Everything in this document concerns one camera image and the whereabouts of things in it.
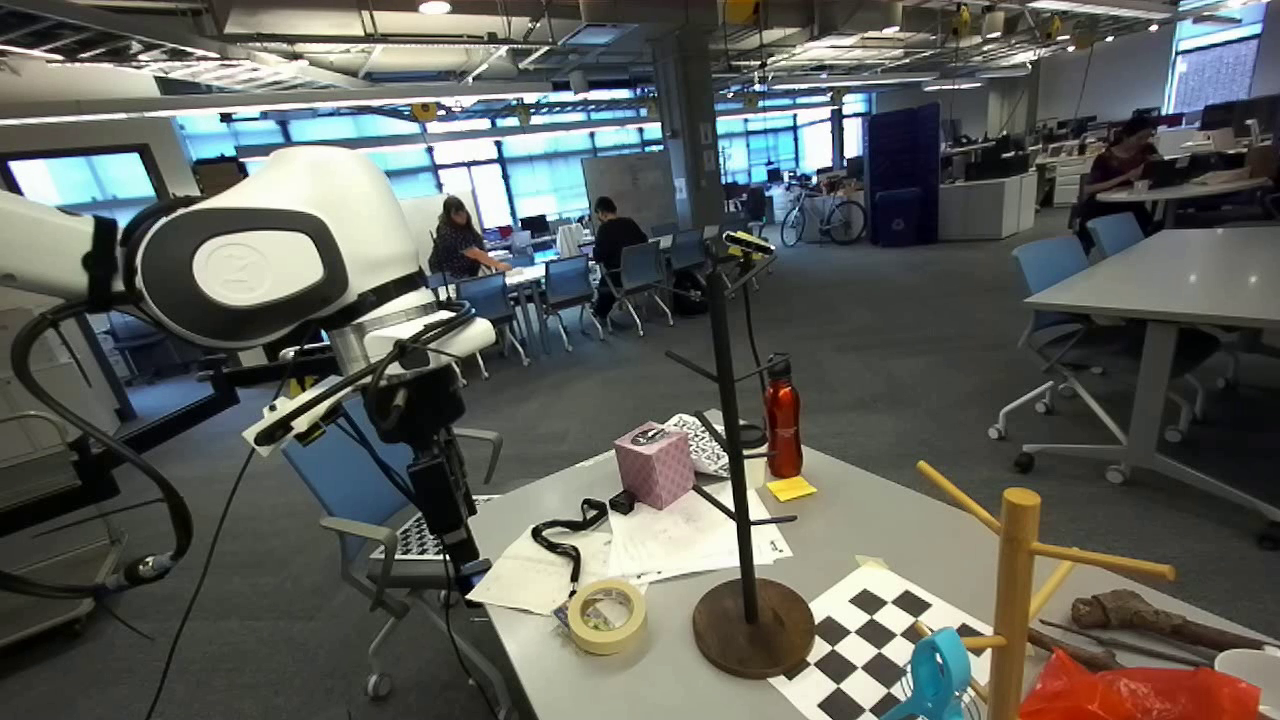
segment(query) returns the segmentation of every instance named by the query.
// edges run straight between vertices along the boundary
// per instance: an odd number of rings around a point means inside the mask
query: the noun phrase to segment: paper
[[[732,483],[707,487],[732,506]],[[748,511],[767,518],[767,506],[748,493]],[[635,505],[632,514],[609,514],[610,524],[610,577],[667,578],[689,573],[736,567],[736,524],[702,497],[689,493],[667,506]],[[756,562],[792,557],[792,545],[777,524],[751,524]]]
[[[810,487],[805,477],[771,481],[767,493],[771,493],[779,505],[792,505],[792,501],[799,501],[799,497],[815,497],[815,487]]]
[[[578,582],[609,577],[609,529],[557,530],[557,541],[578,547]],[[566,599],[566,558],[544,552],[524,529],[467,592],[467,599],[553,614]]]

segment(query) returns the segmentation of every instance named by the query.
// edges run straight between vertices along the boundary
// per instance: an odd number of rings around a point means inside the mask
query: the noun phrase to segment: cable
[[[184,614],[177,620],[177,632],[171,632],[171,640],[167,640],[167,650],[163,650],[163,663],[159,663],[159,681],[154,681],[154,688],[150,688],[150,698],[149,698],[142,720],[150,720],[154,706],[159,706],[159,697],[163,697],[163,684],[167,684],[177,648],[179,648],[179,640],[184,640],[184,632],[189,632],[189,620],[190,620],[190,612],[195,612],[195,605],[201,605],[201,592],[205,592],[205,578],[206,578],[215,545],[221,545],[221,536],[225,536],[225,529],[228,529],[228,514],[232,514],[232,505],[237,505],[237,497],[238,497],[238,487],[245,487],[245,477],[246,477],[252,456],[256,456],[256,448],[245,450],[245,459],[238,459],[238,467],[237,467],[237,481],[232,481],[232,493],[228,493],[228,501],[225,501],[225,506],[221,506],[221,514],[215,514],[215,524],[210,524],[210,530],[206,530],[206,552],[205,552],[205,558],[201,558],[195,589],[190,589],[189,607],[184,607]]]
[[[149,465],[139,450],[130,450],[124,439],[115,439],[111,433],[97,427],[91,418],[85,418],[79,410],[71,410],[64,398],[57,398],[32,371],[32,350],[34,350],[34,341],[48,332],[48,326],[60,326],[64,320],[86,310],[85,301],[68,301],[68,305],[57,305],[48,310],[39,310],[32,323],[23,323],[16,334],[11,334],[11,350],[9,350],[9,363],[11,363],[11,374],[19,379],[19,386],[45,405],[50,415],[60,415],[64,424],[71,424],[74,433],[91,436],[97,444],[104,444],[107,450],[115,450],[124,465],[130,465],[142,481],[150,481],[163,497],[163,506],[167,506],[167,524],[171,524],[171,552],[150,552],[150,557],[137,557],[124,562],[120,577],[107,577],[104,582],[39,582],[39,578],[28,578],[28,577],[11,577],[11,573],[0,573],[0,589],[3,592],[19,592],[19,594],[48,594],[48,599],[79,599],[79,594],[91,594],[91,599],[104,599],[111,592],[124,592],[130,582],[154,582],[171,573],[177,558],[189,557],[190,547],[190,506],[189,501],[171,487],[171,481]]]

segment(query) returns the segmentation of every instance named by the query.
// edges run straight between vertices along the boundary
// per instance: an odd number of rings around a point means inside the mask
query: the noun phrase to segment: white table
[[[1269,518],[1269,530],[1280,530],[1280,506],[1161,450],[1175,326],[1280,326],[1280,229],[1157,233],[1145,245],[1034,292],[1026,305],[1146,323],[1127,439],[1093,448],[1093,456],[1116,459],[1109,470],[1110,481],[1146,467],[1226,505],[1244,505]]]
[[[1096,192],[1100,204],[1157,204],[1161,218],[1172,218],[1172,206],[1182,198],[1207,198],[1207,194],[1235,194],[1235,192],[1263,192],[1270,188],[1269,177],[1244,177],[1244,171],[1205,171],[1187,184],[1172,188],[1118,188],[1118,192]]]
[[[854,557],[879,557],[891,573],[922,582],[955,607],[991,620],[994,605],[994,536],[955,506],[926,501],[912,487],[886,483],[865,467],[839,465],[824,450],[805,456],[805,477],[819,487],[794,505],[771,505],[794,511],[783,524],[792,558],[760,567],[760,577],[794,589],[815,599],[824,589],[854,567]],[[553,514],[575,514],[578,497],[610,497],[620,487],[614,459],[590,456],[520,493],[480,505],[473,530],[484,552],[503,552],[526,524]],[[647,589],[647,637],[620,656],[584,656],[544,614],[490,607],[490,629],[511,656],[511,669],[537,706],[546,720],[716,720],[716,714],[794,714],[794,706],[765,681],[736,681],[716,671],[691,640],[697,599],[736,573],[689,577]],[[1042,614],[1063,620],[1066,605],[1088,592],[1131,589],[1110,573],[1081,567]],[[1205,614],[1150,589],[1139,589],[1150,605]]]

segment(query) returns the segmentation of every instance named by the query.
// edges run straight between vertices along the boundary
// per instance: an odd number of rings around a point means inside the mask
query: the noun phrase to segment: wooden structure
[[[933,465],[918,459],[917,467],[935,493],[944,493],[970,518],[979,518],[985,529],[991,529],[1001,536],[991,637],[962,640],[970,650],[991,648],[991,677],[988,677],[988,688],[979,688],[979,697],[988,698],[988,720],[1014,720],[1014,706],[1023,698],[1026,629],[1076,562],[1096,562],[1096,567],[1150,577],[1150,578],[1175,577],[1172,562],[1042,545],[1039,541],[1039,493],[1030,493],[1030,487],[1005,487],[1001,518],[994,518],[988,506],[979,506],[970,497],[962,497]],[[1030,594],[1034,557],[1055,557],[1063,562]]]

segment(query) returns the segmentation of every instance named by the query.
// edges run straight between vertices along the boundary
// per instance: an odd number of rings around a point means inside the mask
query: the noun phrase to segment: man
[[[642,229],[632,217],[620,217],[610,194],[601,194],[596,249],[590,249],[590,260],[601,264],[590,316],[601,320],[601,326],[609,326],[609,310],[614,305],[610,286],[620,282],[620,264],[629,245],[647,245]]]

